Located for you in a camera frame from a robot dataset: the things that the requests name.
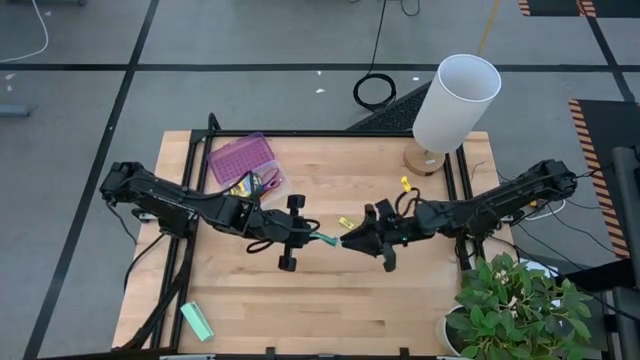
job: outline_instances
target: yellow object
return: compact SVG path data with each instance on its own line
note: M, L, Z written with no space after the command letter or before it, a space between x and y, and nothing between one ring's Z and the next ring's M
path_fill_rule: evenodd
M400 179L400 182L402 183L402 186L404 186L404 192L411 191L411 184L409 184L409 180L407 180L406 176L403 176L402 179Z
M356 224L354 224L353 221L347 219L346 217L341 217L338 222L340 223L340 225L346 227L349 230L353 230L356 228Z
M482 52L484 51L484 46L487 44L487 38L489 37L489 33L491 32L491 26L493 25L493 19L496 17L496 13L498 12L498 7L500 6L500 0L495 0L493 2L493 7L491 8L491 15L489 15L489 21L487 22L487 26L484 28L484 34L482 34L482 41L480 41L480 46L478 47L478 56L482 56Z

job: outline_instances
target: wooden tabletop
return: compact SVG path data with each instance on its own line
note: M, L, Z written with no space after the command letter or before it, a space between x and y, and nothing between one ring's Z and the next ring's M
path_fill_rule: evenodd
M188 131L165 133L157 176L180 182L189 136ZM213 147L233 140L215 138ZM411 138L277 137L268 141L295 192L306 195L301 213L319 220L325 234L339 236L347 231L338 223L341 216L359 224L366 203L395 200L402 191L402 176L421 189L423 198L448 200L444 171L421 177L404 166L402 152ZM464 146L470 174L475 167L474 194L497 186L488 135L471 133ZM196 159L201 154L199 149ZM462 198L455 156L452 160ZM208 174L205 192L218 189ZM274 207L285 209L284 205L282 199ZM157 234L155 223L142 225L136 254ZM497 236L512 241L508 229ZM154 248L131 273L114 346L130 339L156 305L168 243ZM187 301L196 301L215 337L201 343L185 321L180 352L261 354L274 346L279 354L394 355L399 347L408 347L414 355L445 353L434 329L438 318L454 306L459 290L453 239L436 235L407 248L395 247L397 268L391 273L384 271L381 258L318 241L294 251L295 273L283 272L277 268L282 246L249 255L248 244L200 224ZM485 242L488 258L504 251L512 249ZM173 314L172 305L165 319L165 345Z

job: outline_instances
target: potted plant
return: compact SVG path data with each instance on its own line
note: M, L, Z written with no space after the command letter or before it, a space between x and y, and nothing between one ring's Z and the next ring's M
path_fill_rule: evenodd
M470 359L582 359L591 334L580 317L591 316L582 303L589 299L508 254L479 258L463 273L460 306L443 318L443 332L456 355Z

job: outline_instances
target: gray floor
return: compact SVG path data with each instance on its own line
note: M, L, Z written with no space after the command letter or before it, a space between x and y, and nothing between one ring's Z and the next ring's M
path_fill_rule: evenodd
M406 1L408 7L414 1ZM51 43L30 63L126 64L149 0L90 0L86 7L42 5ZM142 63L367 63L380 0L161 0ZM438 63L474 53L490 1L423 1L407 18L390 1L379 63ZM640 64L640 20L599 20L620 64ZM0 3L0 59L38 49L43 36L28 3ZM497 64L606 64L584 18L526 18L504 2L485 57ZM388 72L402 95L433 73ZM344 129L368 113L351 97L362 71L138 72L106 164L139 160L153 167L166 130L203 127L214 111L226 129ZM122 72L0 72L0 103L33 104L28 119L0 121L0 354L22 357L56 266L122 80ZM625 74L640 95L640 74ZM369 100L384 85L363 88ZM490 133L500 172L513 176L545 158L586 171L569 114L569 98L622 100L613 77L601 73L504 73L502 93L477 129ZM583 181L574 200L596 204ZM601 215L567 206L567 223L608 244ZM136 224L130 217L132 228ZM525 227L577 262L612 255L554 218ZM557 258L518 229L516 242ZM40 356L105 351L122 298L133 247L96 195L87 215Z

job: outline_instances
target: purple container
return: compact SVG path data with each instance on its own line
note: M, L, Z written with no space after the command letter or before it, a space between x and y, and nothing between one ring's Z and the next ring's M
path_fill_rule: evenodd
M207 157L218 184L224 185L249 170L275 159L262 133L256 132L229 143Z

